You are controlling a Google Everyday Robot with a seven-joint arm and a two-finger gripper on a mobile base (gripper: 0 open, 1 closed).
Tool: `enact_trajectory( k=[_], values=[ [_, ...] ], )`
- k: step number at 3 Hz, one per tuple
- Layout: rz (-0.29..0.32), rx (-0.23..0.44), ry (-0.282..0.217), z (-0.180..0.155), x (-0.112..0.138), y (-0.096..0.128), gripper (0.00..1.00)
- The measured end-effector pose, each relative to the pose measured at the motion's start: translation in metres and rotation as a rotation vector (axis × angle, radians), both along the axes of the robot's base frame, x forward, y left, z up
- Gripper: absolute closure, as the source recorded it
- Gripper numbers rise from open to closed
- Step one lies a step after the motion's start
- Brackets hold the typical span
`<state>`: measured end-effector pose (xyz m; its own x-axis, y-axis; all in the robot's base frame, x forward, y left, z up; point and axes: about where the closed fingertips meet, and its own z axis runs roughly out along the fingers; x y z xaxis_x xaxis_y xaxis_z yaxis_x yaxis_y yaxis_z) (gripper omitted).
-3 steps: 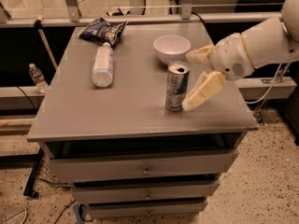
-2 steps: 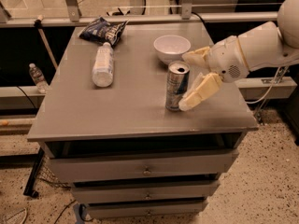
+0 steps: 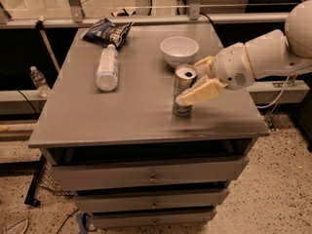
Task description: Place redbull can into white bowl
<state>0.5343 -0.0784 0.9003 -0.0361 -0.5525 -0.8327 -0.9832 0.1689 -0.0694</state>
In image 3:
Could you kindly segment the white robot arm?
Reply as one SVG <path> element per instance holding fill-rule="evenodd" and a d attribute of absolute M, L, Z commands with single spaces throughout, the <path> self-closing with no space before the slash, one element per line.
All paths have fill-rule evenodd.
<path fill-rule="evenodd" d="M 312 72 L 312 1 L 294 7 L 283 30 L 231 45 L 195 67 L 197 81 L 175 99 L 180 106 L 218 98 L 225 89 L 246 88 L 265 77 Z"/>

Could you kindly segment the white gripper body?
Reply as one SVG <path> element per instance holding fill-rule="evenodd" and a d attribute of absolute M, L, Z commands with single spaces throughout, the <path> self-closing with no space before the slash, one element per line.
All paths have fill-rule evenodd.
<path fill-rule="evenodd" d="M 227 84 L 230 90 L 246 88 L 254 83 L 254 75 L 243 43 L 221 50 L 213 61 L 215 77 Z"/>

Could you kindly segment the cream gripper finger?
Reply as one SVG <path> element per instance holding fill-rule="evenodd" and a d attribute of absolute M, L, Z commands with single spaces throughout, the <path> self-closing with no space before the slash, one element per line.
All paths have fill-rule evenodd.
<path fill-rule="evenodd" d="M 207 75 L 209 78 L 215 78 L 215 72 L 213 71 L 214 59 L 215 58 L 212 56 L 207 56 L 206 58 L 203 58 L 194 64 L 199 78 L 202 78 L 205 75 Z"/>
<path fill-rule="evenodd" d="M 209 78 L 204 75 L 191 88 L 182 92 L 175 99 L 175 102 L 181 106 L 189 106 L 215 99 L 222 94 L 226 86 L 227 84 L 221 82 L 218 78 Z"/>

